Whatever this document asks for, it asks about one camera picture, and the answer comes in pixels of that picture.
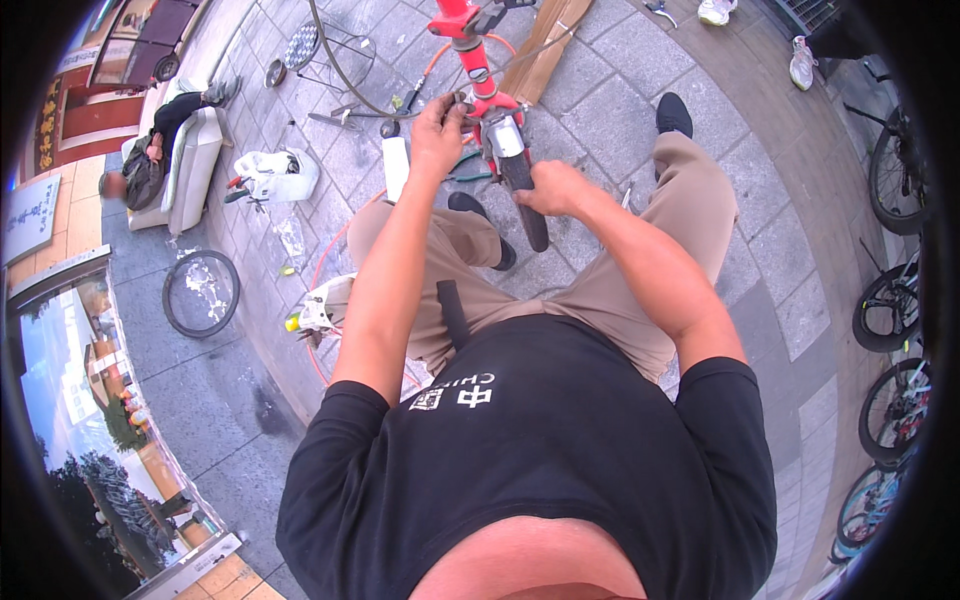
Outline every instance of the green-handled pliers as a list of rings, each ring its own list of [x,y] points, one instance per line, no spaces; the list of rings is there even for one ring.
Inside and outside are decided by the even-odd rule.
[[[453,165],[453,168],[450,169],[450,175],[447,175],[444,178],[444,181],[457,181],[460,183],[464,183],[466,181],[485,180],[487,178],[492,177],[492,173],[490,171],[487,171],[486,173],[475,173],[473,175],[453,175],[453,172],[457,170],[457,167],[463,164],[465,160],[473,158],[474,156],[480,156],[480,151],[474,150],[473,152],[470,152],[461,156],[460,160],[457,160],[457,162]]]

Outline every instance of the hand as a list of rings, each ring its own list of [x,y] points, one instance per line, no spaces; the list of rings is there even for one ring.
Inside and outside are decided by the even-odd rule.
[[[410,131],[410,173],[442,180],[464,151],[460,128],[469,106],[463,94],[448,92],[431,100]]]
[[[147,158],[153,162],[160,162],[163,160],[163,150],[159,146],[147,146]]]
[[[534,189],[514,192],[514,202],[525,204],[541,215],[576,216],[594,189],[579,170],[559,160],[542,160],[530,168]]]

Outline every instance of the green jacket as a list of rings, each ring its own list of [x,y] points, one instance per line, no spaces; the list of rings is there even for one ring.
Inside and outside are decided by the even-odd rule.
[[[164,154],[159,163],[150,160],[147,146],[152,139],[151,135],[144,135],[136,140],[130,155],[123,163],[123,174],[127,178],[127,208],[130,210],[146,208],[163,187],[163,176],[169,158]]]

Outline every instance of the khaki pants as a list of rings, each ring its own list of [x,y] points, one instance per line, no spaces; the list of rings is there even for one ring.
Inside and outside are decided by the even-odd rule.
[[[661,173],[660,182],[640,218],[677,240],[715,283],[738,214],[730,181],[717,163],[682,133],[660,135],[653,159]],[[348,246],[357,265],[363,264],[392,209],[390,204],[374,203],[353,218]],[[499,262],[500,237],[486,219],[472,212],[434,209],[427,230],[420,312],[410,332],[408,356],[425,361],[433,374],[453,356],[437,301],[437,281],[455,279],[470,333],[521,315],[566,315],[610,338],[654,383],[666,371],[676,351],[673,342],[650,322],[606,251],[549,300],[517,300],[470,268]]]

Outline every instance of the black t-shirt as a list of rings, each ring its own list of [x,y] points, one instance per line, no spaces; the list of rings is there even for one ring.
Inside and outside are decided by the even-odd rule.
[[[599,525],[658,600],[748,599],[770,573],[773,466],[743,363],[694,365],[674,405],[595,329],[530,315],[388,408],[331,385],[290,463],[276,545],[311,598],[406,598],[463,538],[521,515]]]

